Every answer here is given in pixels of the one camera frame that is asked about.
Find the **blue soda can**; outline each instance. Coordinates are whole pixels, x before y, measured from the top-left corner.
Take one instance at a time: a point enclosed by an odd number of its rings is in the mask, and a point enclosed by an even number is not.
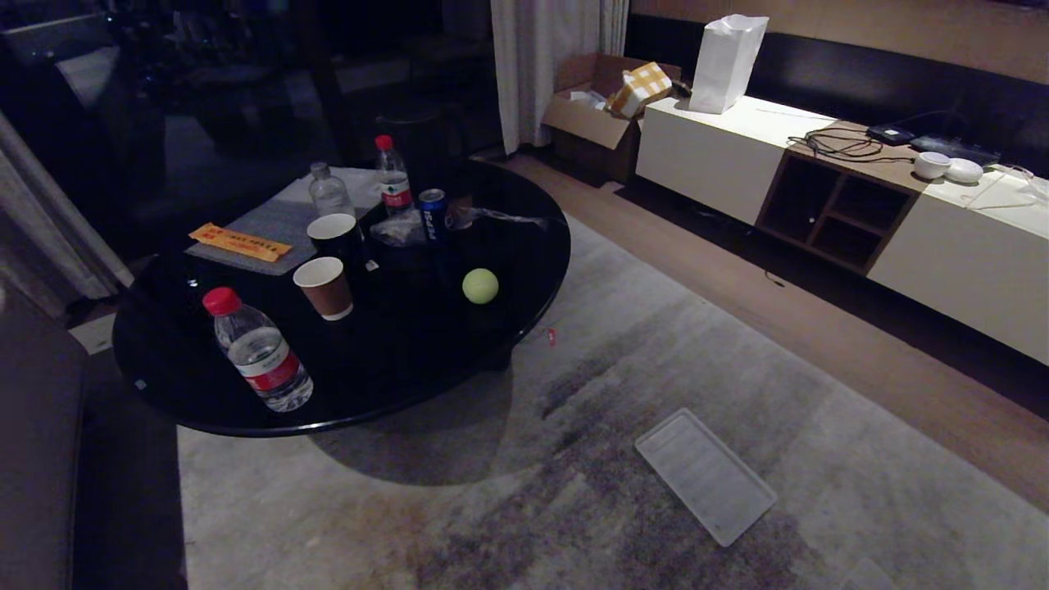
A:
[[[426,240],[430,246],[444,246],[448,243],[448,199],[445,191],[424,190],[418,201]]]

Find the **white round device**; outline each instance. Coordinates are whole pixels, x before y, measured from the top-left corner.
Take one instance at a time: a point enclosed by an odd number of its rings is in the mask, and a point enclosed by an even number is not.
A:
[[[943,175],[955,183],[975,185],[983,177],[983,167],[971,160],[951,157],[950,167]]]
[[[936,151],[923,151],[915,159],[915,174],[926,181],[939,178],[950,168],[950,159]]]

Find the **tennis ball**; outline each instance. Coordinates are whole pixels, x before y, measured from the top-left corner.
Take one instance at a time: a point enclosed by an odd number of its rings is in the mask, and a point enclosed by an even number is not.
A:
[[[463,278],[463,294],[471,302],[483,305],[499,292],[499,279],[488,269],[473,269]]]

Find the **white curtain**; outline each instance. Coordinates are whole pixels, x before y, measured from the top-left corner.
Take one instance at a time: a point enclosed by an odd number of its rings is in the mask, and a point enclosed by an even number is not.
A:
[[[0,113],[0,275],[52,317],[133,280]]]
[[[630,0],[601,0],[601,52],[622,56],[626,48],[626,17]]]
[[[598,50],[602,0],[492,0],[499,118],[507,153],[550,143],[539,121],[564,58]]]

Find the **gray sofa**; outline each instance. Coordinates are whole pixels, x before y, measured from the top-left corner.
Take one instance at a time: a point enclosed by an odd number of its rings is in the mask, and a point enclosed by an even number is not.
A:
[[[70,586],[87,355],[0,282],[0,588]]]

